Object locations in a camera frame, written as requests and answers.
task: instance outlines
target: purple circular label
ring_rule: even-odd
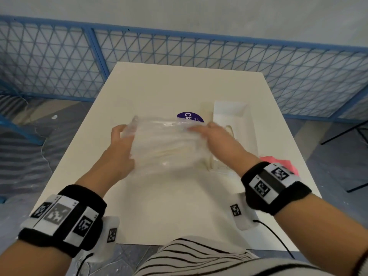
[[[202,117],[200,117],[198,114],[193,113],[193,112],[182,112],[182,113],[179,113],[177,115],[177,117],[191,119],[191,120],[194,120],[194,121],[200,121],[200,122],[204,123]]]

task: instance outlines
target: left hand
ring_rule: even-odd
[[[118,125],[111,131],[111,144],[93,167],[77,182],[101,197],[121,179],[134,169],[134,160],[130,159],[130,151],[134,136],[120,137],[126,125]]]

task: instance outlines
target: black and white striped clothing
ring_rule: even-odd
[[[150,275],[330,275],[297,260],[261,259],[251,252],[202,237],[176,239],[163,246],[135,273]]]

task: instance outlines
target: right hand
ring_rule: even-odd
[[[258,157],[247,152],[223,127],[214,122],[209,122],[207,126],[191,127],[189,131],[198,132],[207,139],[208,148],[212,154],[240,177],[261,162]]]

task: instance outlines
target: transparent plastic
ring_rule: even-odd
[[[196,165],[211,153],[206,141],[187,129],[203,122],[183,118],[135,116],[121,137],[134,135],[131,158],[136,165],[131,176],[161,173]]]

